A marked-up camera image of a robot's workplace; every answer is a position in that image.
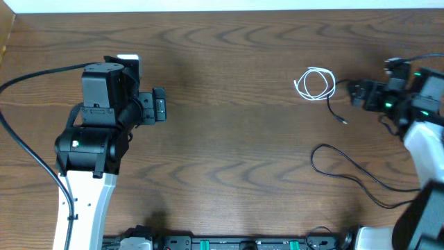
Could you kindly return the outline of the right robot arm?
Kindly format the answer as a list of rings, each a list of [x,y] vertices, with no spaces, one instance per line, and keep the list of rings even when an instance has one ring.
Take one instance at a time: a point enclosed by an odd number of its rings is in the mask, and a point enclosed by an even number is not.
[[[392,227],[361,227],[355,249],[443,248],[443,73],[422,68],[407,87],[408,70],[389,81],[353,81],[347,85],[352,104],[384,113],[398,128],[411,154],[420,191]]]

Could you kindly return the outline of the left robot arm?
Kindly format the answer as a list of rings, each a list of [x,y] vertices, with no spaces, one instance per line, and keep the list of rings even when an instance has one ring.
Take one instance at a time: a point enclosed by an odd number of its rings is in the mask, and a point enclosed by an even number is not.
[[[131,131],[167,118],[166,93],[139,89],[137,54],[106,56],[84,67],[83,102],[55,141],[59,189],[54,249],[100,249],[105,218]]]

